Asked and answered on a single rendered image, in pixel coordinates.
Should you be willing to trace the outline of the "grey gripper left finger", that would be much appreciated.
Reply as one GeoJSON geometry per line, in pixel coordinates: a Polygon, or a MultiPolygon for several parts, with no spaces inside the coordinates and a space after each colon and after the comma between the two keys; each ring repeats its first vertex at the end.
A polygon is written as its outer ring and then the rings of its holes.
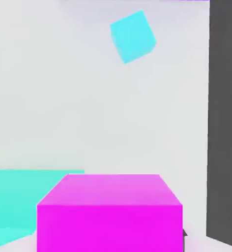
{"type": "Polygon", "coordinates": [[[0,246],[0,252],[37,252],[37,232],[0,246]]]}

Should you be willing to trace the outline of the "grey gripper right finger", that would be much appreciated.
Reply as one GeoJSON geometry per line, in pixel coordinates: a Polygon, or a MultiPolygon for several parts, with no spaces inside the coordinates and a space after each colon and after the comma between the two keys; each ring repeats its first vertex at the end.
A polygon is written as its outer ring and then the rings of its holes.
{"type": "Polygon", "coordinates": [[[199,233],[188,227],[183,227],[185,236],[185,252],[232,252],[232,246],[214,240],[212,238],[199,235],[199,233]]]}

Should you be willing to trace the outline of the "small magenta cube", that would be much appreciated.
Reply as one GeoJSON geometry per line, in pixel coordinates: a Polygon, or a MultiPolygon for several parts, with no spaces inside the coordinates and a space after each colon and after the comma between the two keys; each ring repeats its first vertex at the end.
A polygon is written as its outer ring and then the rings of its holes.
{"type": "Polygon", "coordinates": [[[37,252],[183,252],[183,207],[156,174],[69,174],[37,205],[37,252]]]}

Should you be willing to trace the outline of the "small cyan cube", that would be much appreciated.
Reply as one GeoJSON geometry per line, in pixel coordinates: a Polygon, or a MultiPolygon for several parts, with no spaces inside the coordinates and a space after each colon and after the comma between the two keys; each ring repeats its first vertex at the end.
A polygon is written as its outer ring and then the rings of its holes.
{"type": "Polygon", "coordinates": [[[124,63],[132,62],[148,53],[156,38],[142,10],[110,24],[111,36],[124,63]]]}

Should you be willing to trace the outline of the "large turquoise box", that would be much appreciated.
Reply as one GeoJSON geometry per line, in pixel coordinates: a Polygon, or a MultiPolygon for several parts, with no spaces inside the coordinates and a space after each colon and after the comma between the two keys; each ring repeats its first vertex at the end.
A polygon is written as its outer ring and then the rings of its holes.
{"type": "Polygon", "coordinates": [[[36,230],[37,203],[67,174],[83,170],[0,170],[0,246],[36,230]]]}

